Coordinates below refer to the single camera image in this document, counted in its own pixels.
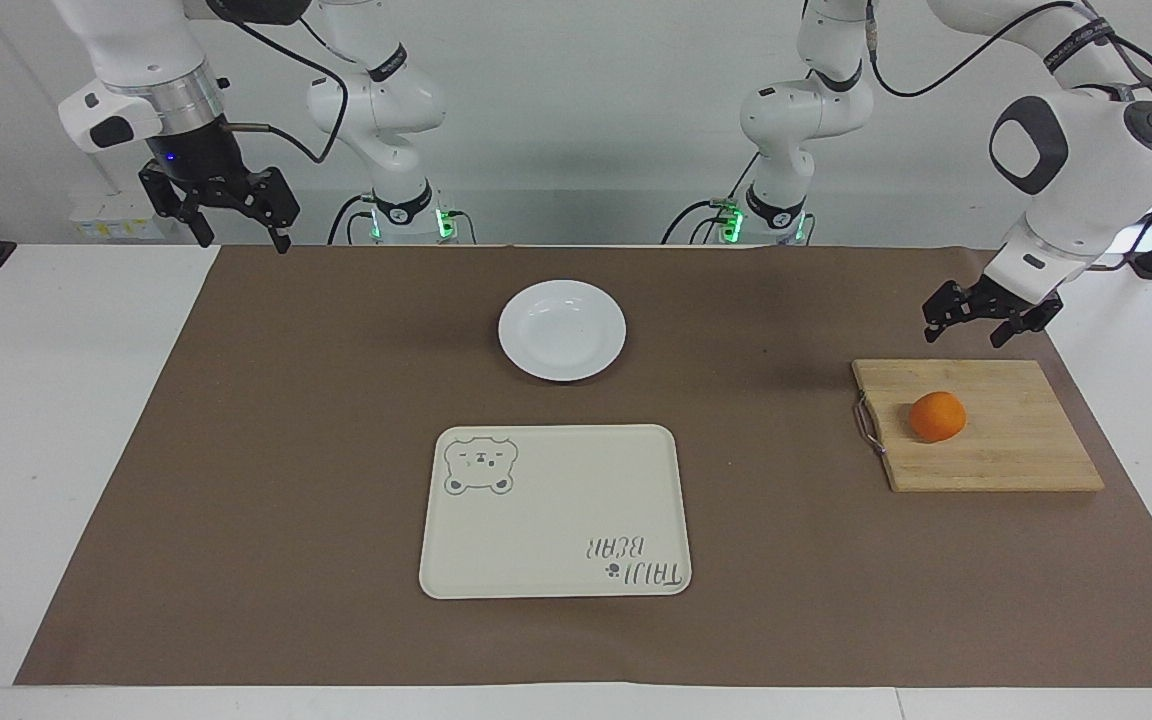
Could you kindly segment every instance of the white tray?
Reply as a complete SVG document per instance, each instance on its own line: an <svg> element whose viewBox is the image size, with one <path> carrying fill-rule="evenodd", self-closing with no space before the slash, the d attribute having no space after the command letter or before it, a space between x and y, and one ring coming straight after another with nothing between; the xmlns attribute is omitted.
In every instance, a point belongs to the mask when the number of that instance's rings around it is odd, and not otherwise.
<svg viewBox="0 0 1152 720"><path fill-rule="evenodd" d="M438 438L420 548L425 594L659 596L689 583L669 430L535 425Z"/></svg>

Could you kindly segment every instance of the metal handle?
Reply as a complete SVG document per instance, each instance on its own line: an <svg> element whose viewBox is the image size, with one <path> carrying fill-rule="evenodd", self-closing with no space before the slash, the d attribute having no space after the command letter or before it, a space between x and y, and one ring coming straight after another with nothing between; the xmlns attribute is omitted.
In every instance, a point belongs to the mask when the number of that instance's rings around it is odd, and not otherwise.
<svg viewBox="0 0 1152 720"><path fill-rule="evenodd" d="M887 448L882 447L882 442L878 439L877 425L870 418L869 409L865 407L865 391L861 391L861 400L856 401L856 407L852 407L851 410L856 416L856 427L861 429L861 437L865 438L865 442L869 442L869 446L873 447L879 456L887 455Z"/></svg>

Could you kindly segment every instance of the white wall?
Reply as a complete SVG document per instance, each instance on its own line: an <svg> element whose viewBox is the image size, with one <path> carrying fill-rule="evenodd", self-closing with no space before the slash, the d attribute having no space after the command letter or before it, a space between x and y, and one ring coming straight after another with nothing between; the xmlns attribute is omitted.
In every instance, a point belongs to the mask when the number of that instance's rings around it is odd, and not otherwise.
<svg viewBox="0 0 1152 720"><path fill-rule="evenodd" d="M1152 50L1152 3L1097 6ZM415 63L449 96L447 124L417 138L430 176L485 241L654 242L677 209L727 192L748 161L742 96L804 71L796 0L393 0L392 12ZM941 26L924 3L884 3L881 23L886 76L905 88L980 40ZM230 119L323 141L303 109L311 70L223 23L195 28L212 67L233 78ZM270 32L326 59L296 28ZM60 131L52 105L91 74L51 3L0 0L0 234L73 241L69 195L109 183L138 192L145 150L92 160ZM1033 55L1001 45L924 99L879 94L867 128L813 146L817 240L995 247L1025 199L993 172L988 131L1015 97L1048 88ZM305 206L303 241L321 242L335 205L366 185L344 147L314 167L275 138L243 145L252 167L287 173ZM211 217L222 241L264 237L221 215Z"/></svg>

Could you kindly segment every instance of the bear drawing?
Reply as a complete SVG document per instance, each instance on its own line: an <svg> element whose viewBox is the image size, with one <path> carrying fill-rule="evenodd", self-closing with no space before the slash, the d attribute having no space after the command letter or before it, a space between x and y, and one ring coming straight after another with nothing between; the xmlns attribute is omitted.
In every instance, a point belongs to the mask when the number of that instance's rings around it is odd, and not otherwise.
<svg viewBox="0 0 1152 720"><path fill-rule="evenodd" d="M461 495L467 488L492 488L503 495L513 488L513 462L517 458L518 446L509 439L476 437L453 442L444 450L447 462L444 488L452 495Z"/></svg>

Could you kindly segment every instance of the round plate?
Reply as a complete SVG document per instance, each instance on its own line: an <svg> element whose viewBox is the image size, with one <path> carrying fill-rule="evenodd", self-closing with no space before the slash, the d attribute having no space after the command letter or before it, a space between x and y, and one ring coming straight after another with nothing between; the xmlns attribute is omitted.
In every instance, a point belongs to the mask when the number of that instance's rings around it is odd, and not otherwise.
<svg viewBox="0 0 1152 720"><path fill-rule="evenodd" d="M548 281L513 296L500 313L500 348L525 373L570 382L601 373L626 347L626 314L590 283Z"/></svg>

